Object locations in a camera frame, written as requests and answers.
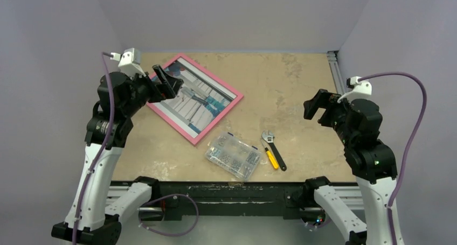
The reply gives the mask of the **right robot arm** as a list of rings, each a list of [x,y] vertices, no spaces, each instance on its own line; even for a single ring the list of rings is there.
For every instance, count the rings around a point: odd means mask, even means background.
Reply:
[[[366,221],[361,221],[337,196],[324,176],[305,181],[303,200],[323,208],[346,244],[404,244],[393,197],[398,178],[396,158],[378,138],[383,120],[379,106],[366,99],[338,102],[340,97],[318,90],[303,104],[304,119],[311,120],[318,109],[324,109],[318,123],[332,128],[344,146],[345,160],[361,192]]]

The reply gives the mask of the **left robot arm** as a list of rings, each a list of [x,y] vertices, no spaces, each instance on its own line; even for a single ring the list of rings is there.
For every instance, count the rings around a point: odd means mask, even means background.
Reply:
[[[136,208],[156,206],[161,199],[157,180],[143,177],[113,207],[106,205],[115,166],[133,128],[132,117],[146,104],[176,97],[183,80],[153,66],[148,73],[106,73],[97,88],[98,101],[88,121],[85,159],[77,193],[63,222],[51,236],[73,244],[116,244],[122,223]]]

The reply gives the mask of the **yellow handled screwdriver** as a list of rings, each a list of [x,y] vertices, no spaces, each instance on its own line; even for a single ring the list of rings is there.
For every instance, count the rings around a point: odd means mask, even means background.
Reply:
[[[267,155],[267,158],[269,159],[272,167],[277,170],[279,169],[279,164],[278,162],[276,161],[275,157],[273,156],[273,154],[271,153],[270,149],[266,146],[265,144],[265,141],[263,139],[260,140],[261,141],[261,144],[262,146],[264,147],[264,151]]]

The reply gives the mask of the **pink picture frame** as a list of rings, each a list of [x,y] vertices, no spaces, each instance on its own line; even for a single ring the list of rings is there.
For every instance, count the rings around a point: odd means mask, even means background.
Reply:
[[[177,96],[148,107],[192,145],[197,145],[244,97],[243,94],[184,54],[162,68],[183,80]]]

